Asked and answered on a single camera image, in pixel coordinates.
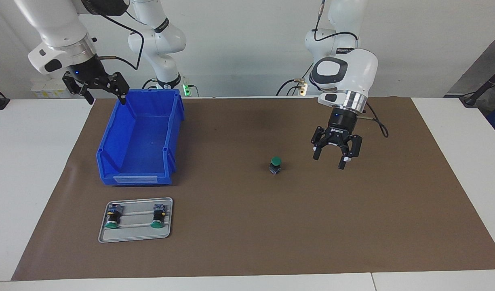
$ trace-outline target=metal tray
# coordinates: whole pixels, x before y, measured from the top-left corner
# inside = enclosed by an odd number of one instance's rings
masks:
[[[107,210],[114,203],[122,206],[119,226],[114,229],[105,228]],[[150,223],[152,222],[154,205],[158,203],[163,203],[166,206],[164,227],[153,228]],[[98,241],[100,243],[115,243],[118,241],[166,238],[170,234],[170,226],[172,225],[172,205],[173,200],[171,198],[111,201],[105,207]]]

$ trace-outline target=white table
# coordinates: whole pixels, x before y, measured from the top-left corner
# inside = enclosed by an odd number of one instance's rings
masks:
[[[427,123],[495,240],[495,131],[456,99],[416,98]],[[76,142],[90,106],[84,100],[12,101],[0,111],[0,281],[11,279]],[[16,221],[9,211],[27,211]],[[135,278],[3,282],[0,290],[484,290],[495,270],[214,278]]]

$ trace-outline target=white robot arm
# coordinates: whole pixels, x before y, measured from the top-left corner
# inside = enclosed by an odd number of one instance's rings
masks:
[[[184,33],[170,23],[159,0],[131,0],[131,3],[138,22],[149,26],[140,30],[145,37],[142,55],[154,68],[157,87],[186,92],[184,77],[177,70],[174,59],[167,55],[184,50]],[[140,52],[141,38],[138,34],[129,36],[129,47],[135,53]]]
[[[369,0],[332,0],[328,19],[334,30],[318,29],[305,37],[307,49],[314,56],[308,77],[312,87],[323,92],[318,102],[332,107],[327,129],[317,127],[312,138],[314,159],[328,144],[340,147],[343,157],[339,169],[357,157],[362,137],[352,135],[366,105],[369,89],[375,80],[378,60],[371,52],[358,48],[358,35]],[[318,24],[325,0],[321,3]]]
[[[63,81],[72,94],[94,99],[88,89],[115,94],[121,103],[129,85],[122,74],[107,74],[78,14],[121,15],[125,0],[14,0],[26,20],[39,32],[41,44],[29,54],[32,65],[42,74],[67,69]]]

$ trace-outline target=brown work surface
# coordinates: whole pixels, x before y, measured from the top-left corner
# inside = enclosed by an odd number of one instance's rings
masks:
[[[114,100],[98,100],[13,280],[495,269],[495,243],[408,98],[371,99],[360,157],[312,159],[331,110],[314,99],[186,100],[177,173],[113,188],[95,153]],[[282,172],[268,171],[282,158]],[[166,239],[98,243],[112,200],[172,197]]]

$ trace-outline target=blue plastic bin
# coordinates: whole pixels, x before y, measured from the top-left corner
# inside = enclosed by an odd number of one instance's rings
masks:
[[[106,185],[169,185],[184,108],[179,90],[130,90],[117,101],[96,153]]]

